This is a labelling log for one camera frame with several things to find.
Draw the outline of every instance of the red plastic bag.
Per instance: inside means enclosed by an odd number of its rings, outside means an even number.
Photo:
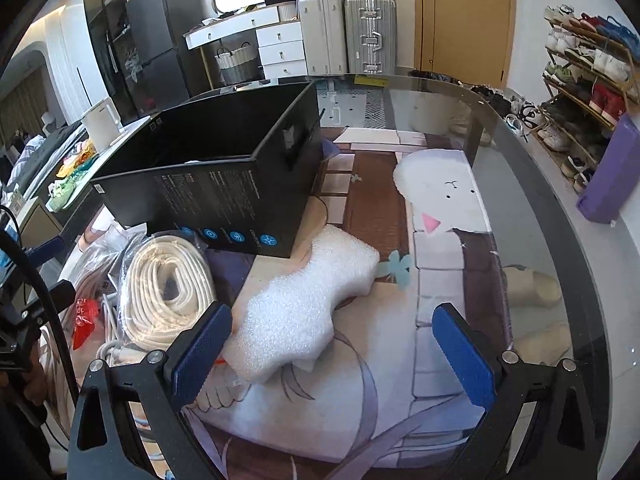
[[[95,319],[100,314],[100,303],[97,300],[84,298],[76,302],[76,325],[72,336],[73,350],[79,349],[94,332]]]

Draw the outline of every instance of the cardboard box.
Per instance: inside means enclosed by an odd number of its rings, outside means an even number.
[[[285,84],[165,110],[91,183],[122,225],[288,257],[321,159],[315,85]]]

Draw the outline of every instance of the black box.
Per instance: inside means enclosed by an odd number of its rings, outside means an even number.
[[[316,87],[284,84],[165,110],[91,183],[122,225],[288,257],[321,159]]]

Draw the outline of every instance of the blue gripper pad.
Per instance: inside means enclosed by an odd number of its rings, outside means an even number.
[[[495,400],[499,371],[472,341],[477,335],[450,303],[436,307],[431,327],[471,403],[488,411]]]
[[[231,325],[231,309],[215,301],[167,350],[164,378],[171,386],[170,402],[176,412],[195,400],[231,334]]]

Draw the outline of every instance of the drawer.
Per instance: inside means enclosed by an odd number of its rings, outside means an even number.
[[[269,46],[290,41],[302,41],[302,27],[300,22],[281,23],[271,27],[259,28],[255,31],[258,36],[258,46]]]
[[[306,61],[289,61],[275,65],[263,66],[265,79],[306,75]]]
[[[302,45],[302,41],[262,46],[258,50],[260,51],[260,60],[263,66],[305,59],[305,47]]]
[[[197,46],[219,40],[236,32],[251,30],[252,28],[263,27],[279,22],[280,18],[278,17],[277,6],[244,12],[237,16],[231,16],[221,22],[212,23],[208,27],[196,30],[191,34],[187,34],[187,46],[189,48],[196,48]]]

